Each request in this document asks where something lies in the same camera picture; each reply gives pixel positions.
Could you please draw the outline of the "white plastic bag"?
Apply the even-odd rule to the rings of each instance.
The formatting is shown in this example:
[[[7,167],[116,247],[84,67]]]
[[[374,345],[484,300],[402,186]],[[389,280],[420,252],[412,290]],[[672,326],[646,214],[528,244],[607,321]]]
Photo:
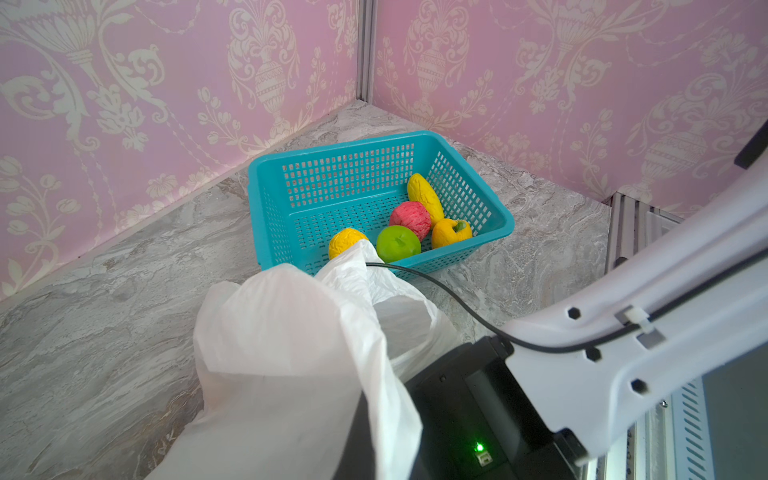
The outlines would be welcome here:
[[[405,384],[457,347],[448,317],[360,241],[207,292],[193,331],[204,407],[155,479],[331,479],[360,402],[376,479],[409,477],[422,422]]]

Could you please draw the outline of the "green fruit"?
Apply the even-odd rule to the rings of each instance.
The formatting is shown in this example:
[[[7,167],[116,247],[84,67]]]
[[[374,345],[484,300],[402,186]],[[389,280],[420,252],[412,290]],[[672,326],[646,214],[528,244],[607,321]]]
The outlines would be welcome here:
[[[381,231],[376,241],[376,251],[385,263],[394,263],[421,253],[421,242],[409,228],[389,226]]]

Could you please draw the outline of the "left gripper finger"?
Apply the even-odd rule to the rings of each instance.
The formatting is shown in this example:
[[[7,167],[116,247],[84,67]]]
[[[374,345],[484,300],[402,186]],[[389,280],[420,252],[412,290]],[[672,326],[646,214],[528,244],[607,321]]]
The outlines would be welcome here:
[[[345,447],[333,480],[374,480],[375,451],[369,423],[368,401],[360,396]]]

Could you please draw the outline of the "yellow bell pepper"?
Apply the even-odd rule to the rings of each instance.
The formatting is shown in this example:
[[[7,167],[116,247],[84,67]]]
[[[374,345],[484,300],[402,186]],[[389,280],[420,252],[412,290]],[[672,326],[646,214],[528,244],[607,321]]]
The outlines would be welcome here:
[[[472,229],[468,222],[444,218],[432,228],[431,246],[433,249],[438,249],[469,240],[472,236]]]

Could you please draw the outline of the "pink fruit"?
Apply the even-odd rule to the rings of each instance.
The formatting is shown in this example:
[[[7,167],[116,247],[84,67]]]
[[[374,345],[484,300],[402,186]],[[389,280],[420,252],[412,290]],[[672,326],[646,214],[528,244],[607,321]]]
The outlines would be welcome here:
[[[407,201],[393,210],[389,225],[408,228],[422,242],[431,231],[432,221],[429,212],[422,203]]]

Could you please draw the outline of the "yellow bumpy long fruit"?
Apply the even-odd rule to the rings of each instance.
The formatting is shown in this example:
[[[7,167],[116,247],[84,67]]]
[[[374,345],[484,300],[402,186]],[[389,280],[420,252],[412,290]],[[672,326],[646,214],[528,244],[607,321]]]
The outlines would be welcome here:
[[[410,201],[416,201],[426,209],[432,226],[445,218],[444,209],[436,191],[421,174],[416,173],[409,178],[407,194]]]

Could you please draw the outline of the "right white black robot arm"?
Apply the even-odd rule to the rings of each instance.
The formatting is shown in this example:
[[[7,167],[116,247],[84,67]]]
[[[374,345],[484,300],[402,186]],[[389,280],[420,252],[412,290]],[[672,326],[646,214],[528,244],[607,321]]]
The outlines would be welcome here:
[[[688,381],[767,340],[767,132],[716,200],[588,288],[407,384],[415,479],[575,479]]]

